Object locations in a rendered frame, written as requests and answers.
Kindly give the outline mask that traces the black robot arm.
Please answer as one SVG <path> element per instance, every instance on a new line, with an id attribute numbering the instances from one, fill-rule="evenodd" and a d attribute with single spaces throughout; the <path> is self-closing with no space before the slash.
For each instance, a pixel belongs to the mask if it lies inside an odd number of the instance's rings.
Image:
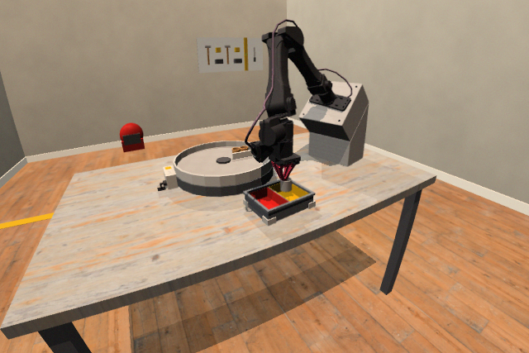
<path id="1" fill-rule="evenodd" d="M 271 154 L 279 159 L 289 157 L 289 141 L 286 140 L 293 138 L 293 121 L 288 117 L 296 115 L 297 106 L 288 81 L 288 58 L 306 81 L 307 89 L 312 95 L 310 103 L 344 112 L 351 102 L 350 98 L 333 93 L 332 82 L 318 71 L 307 55 L 303 46 L 303 32 L 298 26 L 282 27 L 274 36 L 272 37 L 272 32 L 262 35 L 262 41 L 269 52 L 269 82 L 265 99 L 269 95 L 272 79 L 274 88 L 265 104 L 268 118 L 260 121 L 260 141 L 251 142 L 256 149 L 256 153 L 251 150 L 252 156 L 259 163 Z"/>

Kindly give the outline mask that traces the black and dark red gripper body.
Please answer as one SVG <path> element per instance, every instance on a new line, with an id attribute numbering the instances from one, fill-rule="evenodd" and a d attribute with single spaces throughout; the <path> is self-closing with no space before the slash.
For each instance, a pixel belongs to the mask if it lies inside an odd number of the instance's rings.
<path id="1" fill-rule="evenodd" d="M 287 139 L 286 141 L 289 141 L 289 157 L 279 159 L 271 154 L 269 156 L 269 160 L 273 161 L 278 166 L 292 164 L 292 163 L 295 165 L 300 164 L 301 156 L 293 153 L 293 138 L 291 138 L 290 140 Z"/>

